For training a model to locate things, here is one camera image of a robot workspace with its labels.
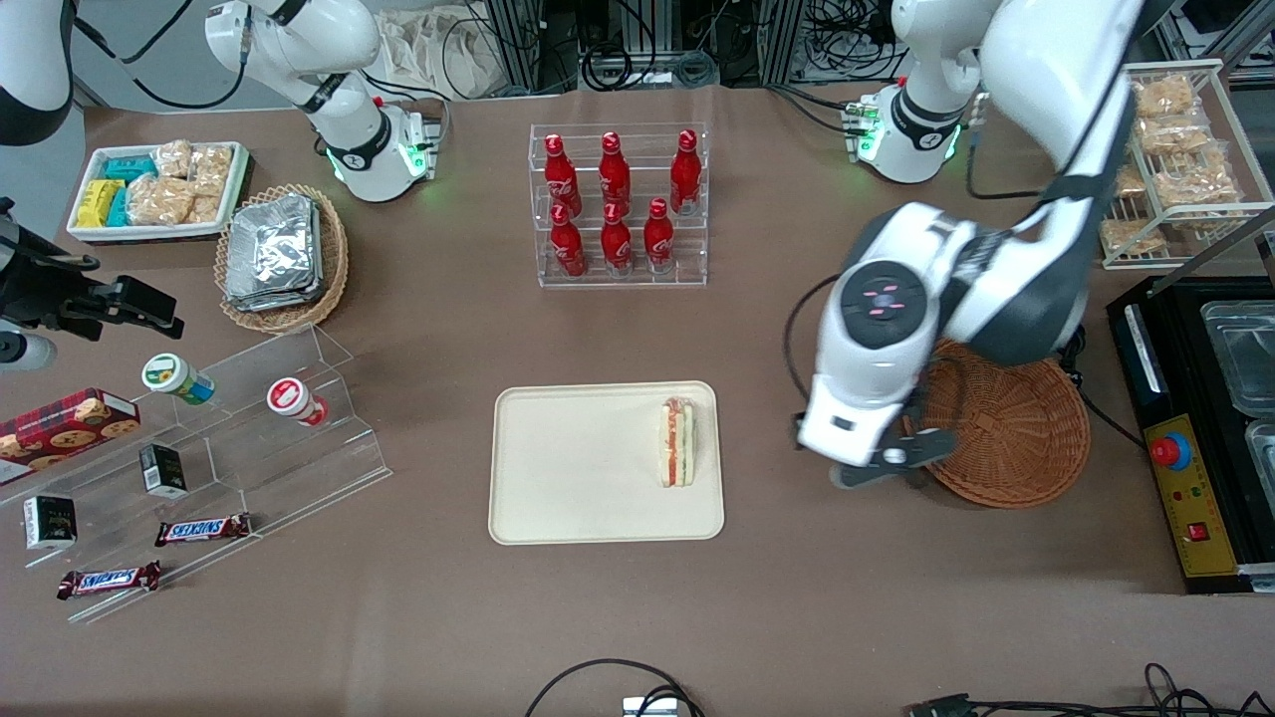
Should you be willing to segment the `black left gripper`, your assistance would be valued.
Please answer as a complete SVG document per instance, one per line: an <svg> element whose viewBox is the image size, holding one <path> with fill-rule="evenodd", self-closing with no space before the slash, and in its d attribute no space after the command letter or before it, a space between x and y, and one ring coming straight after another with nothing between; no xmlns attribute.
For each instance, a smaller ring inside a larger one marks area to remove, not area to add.
<svg viewBox="0 0 1275 717"><path fill-rule="evenodd" d="M946 459L956 448L956 432L949 427L922 427L912 435L901 434L898 427L887 427L887 434L875 452L875 466L838 463L830 468L829 477L838 489L866 487L878 481L878 468L889 475L901 475Z"/></svg>

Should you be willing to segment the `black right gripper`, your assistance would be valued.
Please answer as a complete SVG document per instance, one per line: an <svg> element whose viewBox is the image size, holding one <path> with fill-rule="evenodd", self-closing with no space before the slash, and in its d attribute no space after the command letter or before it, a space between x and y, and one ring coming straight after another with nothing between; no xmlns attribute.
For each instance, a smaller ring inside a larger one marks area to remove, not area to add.
<svg viewBox="0 0 1275 717"><path fill-rule="evenodd" d="M91 278L101 267L99 259L71 255L22 227L4 227L1 244L4 322L71 336L99 336L105 323L133 324L182 339L185 323L176 314L176 300L164 291L119 276L111 293L108 286Z"/></svg>

